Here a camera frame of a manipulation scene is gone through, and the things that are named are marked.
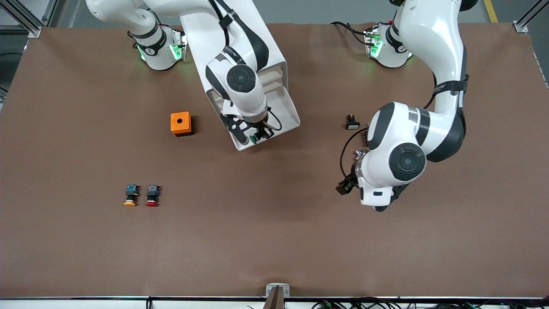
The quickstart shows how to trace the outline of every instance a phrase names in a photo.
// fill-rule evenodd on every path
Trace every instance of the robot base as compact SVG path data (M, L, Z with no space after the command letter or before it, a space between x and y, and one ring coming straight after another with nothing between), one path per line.
M371 32L373 37L366 37L368 42L374 46L366 46L366 53L369 58L376 60L379 64L387 68L398 68L403 66L412 56L404 46L401 46L402 52L395 51L395 48L389 44L386 37L387 29L390 25L381 25L374 27Z

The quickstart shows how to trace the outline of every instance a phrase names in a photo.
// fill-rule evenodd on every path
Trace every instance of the black switch component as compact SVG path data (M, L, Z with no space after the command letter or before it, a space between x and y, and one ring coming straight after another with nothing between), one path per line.
M139 186L138 185L128 185L126 188L126 201L124 205L126 206L135 206L136 197L139 195Z
M160 186L158 185L149 185L147 187L147 203L145 205L149 207L158 206L156 198L160 195Z
M356 130L359 126L360 122L355 120L355 115L347 115L347 124L345 124L347 130Z

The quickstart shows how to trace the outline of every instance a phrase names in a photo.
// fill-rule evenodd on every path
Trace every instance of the orange box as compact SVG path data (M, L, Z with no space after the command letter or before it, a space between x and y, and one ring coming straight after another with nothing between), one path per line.
M175 136L193 135L193 118L189 112L173 113L170 119L171 131Z

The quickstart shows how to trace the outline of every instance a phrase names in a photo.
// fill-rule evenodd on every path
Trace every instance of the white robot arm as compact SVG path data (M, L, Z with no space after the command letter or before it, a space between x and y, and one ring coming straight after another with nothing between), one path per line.
M150 11L139 9L143 0L86 0L86 4L97 19L127 27L141 58L152 69L167 70L182 59L181 33L159 25Z
M267 65L269 49L223 0L214 1L224 16L220 26L234 37L206 66L206 78L225 100L221 118L229 130L232 126L240 130L256 128L256 134L250 137L253 143L269 139L274 128L267 124L267 98L257 75Z
M267 123L272 112L257 75L269 59L267 44L223 0L86 0L86 3L96 18L126 26L143 60L155 70L169 69L181 60L181 47L186 39L179 31L159 25L150 11L139 9L143 3L177 15L216 13L220 27L233 37L229 43L226 35L226 46L205 68L206 78L225 100L222 121L243 144L247 137L242 132L248 128L257 129L250 136L253 143L269 139L273 131L280 130Z
M337 187L341 194L358 187L363 205L383 211L425 171L427 161L445 160L460 149L468 79L457 24L460 5L461 0L406 0L393 22L400 29L392 25L382 32L390 31L392 42L374 46L380 48L374 55L378 61L402 65L409 50L433 71L439 83L433 92L435 111L398 102L378 110L368 129L369 151L356 152L351 174Z

